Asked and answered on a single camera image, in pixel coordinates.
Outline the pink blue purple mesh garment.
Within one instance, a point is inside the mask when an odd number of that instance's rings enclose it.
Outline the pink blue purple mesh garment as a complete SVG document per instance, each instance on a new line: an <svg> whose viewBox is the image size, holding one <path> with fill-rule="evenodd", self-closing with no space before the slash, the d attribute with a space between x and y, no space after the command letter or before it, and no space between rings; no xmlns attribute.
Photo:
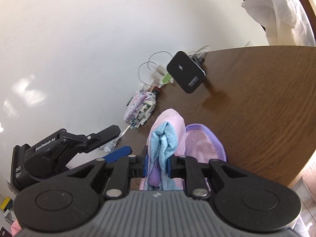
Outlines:
<svg viewBox="0 0 316 237"><path fill-rule="evenodd" d="M185 125L183 117L174 109L163 111L151 127L147 138L147 176L141 180L140 190L181 190L181 178L170 178L167 160L174 156L191 156L199 163L210 159L227 160L223 144L203 124Z"/></svg>

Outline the teal floral folded cloth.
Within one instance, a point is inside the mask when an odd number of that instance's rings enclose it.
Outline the teal floral folded cloth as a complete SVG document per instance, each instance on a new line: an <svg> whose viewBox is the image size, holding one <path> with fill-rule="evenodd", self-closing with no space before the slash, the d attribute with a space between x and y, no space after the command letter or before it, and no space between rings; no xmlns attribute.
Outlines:
<svg viewBox="0 0 316 237"><path fill-rule="evenodd" d="M143 126L150 118L156 107L156 95L152 92L147 92L146 97L138 105L130 119L130 128L137 129Z"/></svg>

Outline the right white charger plug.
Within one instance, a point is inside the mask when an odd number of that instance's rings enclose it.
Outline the right white charger plug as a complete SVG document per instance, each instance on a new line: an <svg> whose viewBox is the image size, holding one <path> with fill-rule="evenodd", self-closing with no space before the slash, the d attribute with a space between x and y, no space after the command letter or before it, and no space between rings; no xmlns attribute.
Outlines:
<svg viewBox="0 0 316 237"><path fill-rule="evenodd" d="M168 72L165 67L162 65L158 65L155 67L155 72L160 76L160 78L163 78Z"/></svg>

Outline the black charger stand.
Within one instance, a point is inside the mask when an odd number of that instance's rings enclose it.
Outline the black charger stand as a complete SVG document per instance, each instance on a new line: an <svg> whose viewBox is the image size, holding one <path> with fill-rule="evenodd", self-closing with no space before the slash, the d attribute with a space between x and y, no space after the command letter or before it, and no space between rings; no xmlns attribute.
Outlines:
<svg viewBox="0 0 316 237"><path fill-rule="evenodd" d="M192 55L191 59L198 64L200 67L203 66L203 63L205 61L204 57L198 57L197 55Z"/></svg>

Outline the left white charger plug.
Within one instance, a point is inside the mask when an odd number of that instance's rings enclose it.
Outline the left white charger plug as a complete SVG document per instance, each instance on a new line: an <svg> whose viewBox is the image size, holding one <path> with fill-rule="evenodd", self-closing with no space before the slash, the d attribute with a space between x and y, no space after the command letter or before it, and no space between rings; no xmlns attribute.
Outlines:
<svg viewBox="0 0 316 237"><path fill-rule="evenodd" d="M153 70L151 71L151 78L153 80L153 85L158 85L163 76L157 70Z"/></svg>

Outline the purple floral folded cloth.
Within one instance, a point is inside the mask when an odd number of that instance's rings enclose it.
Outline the purple floral folded cloth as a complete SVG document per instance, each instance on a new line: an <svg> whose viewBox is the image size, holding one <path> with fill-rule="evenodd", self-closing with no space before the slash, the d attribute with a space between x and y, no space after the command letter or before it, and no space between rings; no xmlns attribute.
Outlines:
<svg viewBox="0 0 316 237"><path fill-rule="evenodd" d="M125 123L127 123L128 125L130 124L132 118L137 112L138 107L147 98L147 96L148 96L148 91L138 90L135 92L134 96L129 101L124 113L123 120Z"/></svg>

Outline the green spray bottle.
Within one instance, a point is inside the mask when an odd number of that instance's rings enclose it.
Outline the green spray bottle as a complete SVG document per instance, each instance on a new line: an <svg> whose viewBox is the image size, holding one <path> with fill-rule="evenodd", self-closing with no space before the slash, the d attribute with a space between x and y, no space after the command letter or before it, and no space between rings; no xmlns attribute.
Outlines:
<svg viewBox="0 0 316 237"><path fill-rule="evenodd" d="M172 84L173 79L169 73L166 73L163 78L160 80L158 87L161 88L164 85Z"/></svg>

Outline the white cloth on chair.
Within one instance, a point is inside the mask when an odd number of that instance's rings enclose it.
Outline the white cloth on chair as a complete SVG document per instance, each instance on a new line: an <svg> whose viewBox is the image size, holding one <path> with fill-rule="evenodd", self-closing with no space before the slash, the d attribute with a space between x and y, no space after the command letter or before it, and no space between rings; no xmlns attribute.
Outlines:
<svg viewBox="0 0 316 237"><path fill-rule="evenodd" d="M269 45L315 46L315 37L299 0L245 0L242 7L265 28Z"/></svg>

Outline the white charger plug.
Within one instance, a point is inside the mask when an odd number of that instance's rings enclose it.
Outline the white charger plug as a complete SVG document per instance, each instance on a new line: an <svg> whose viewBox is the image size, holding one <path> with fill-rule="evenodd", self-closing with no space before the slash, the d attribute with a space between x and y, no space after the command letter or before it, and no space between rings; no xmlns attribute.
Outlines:
<svg viewBox="0 0 316 237"><path fill-rule="evenodd" d="M151 71L151 78L153 80L153 85L158 85L163 76L157 70L153 70Z"/></svg>
<svg viewBox="0 0 316 237"><path fill-rule="evenodd" d="M168 72L165 67L162 65L158 65L155 67L155 72L160 76L160 78L163 78Z"/></svg>

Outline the white power strip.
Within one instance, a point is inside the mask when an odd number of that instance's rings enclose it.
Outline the white power strip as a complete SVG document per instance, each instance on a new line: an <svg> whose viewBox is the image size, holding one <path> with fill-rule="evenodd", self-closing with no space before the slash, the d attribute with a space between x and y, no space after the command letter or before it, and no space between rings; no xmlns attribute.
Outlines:
<svg viewBox="0 0 316 237"><path fill-rule="evenodd" d="M111 153L114 151L114 149L116 148L116 145L119 143L120 139L123 137L123 135L128 131L128 129L130 128L130 126L128 125L127 128L119 135L119 137L117 137L116 139L114 139L113 141L107 143L103 149L103 151L107 154Z"/></svg>

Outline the black wireless charger pad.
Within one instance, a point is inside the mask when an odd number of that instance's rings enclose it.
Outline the black wireless charger pad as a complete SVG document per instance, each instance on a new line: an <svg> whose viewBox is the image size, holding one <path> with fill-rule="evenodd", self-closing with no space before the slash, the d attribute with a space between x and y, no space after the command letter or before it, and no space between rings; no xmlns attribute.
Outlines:
<svg viewBox="0 0 316 237"><path fill-rule="evenodd" d="M166 70L187 94L193 93L205 80L206 72L183 51L178 51Z"/></svg>

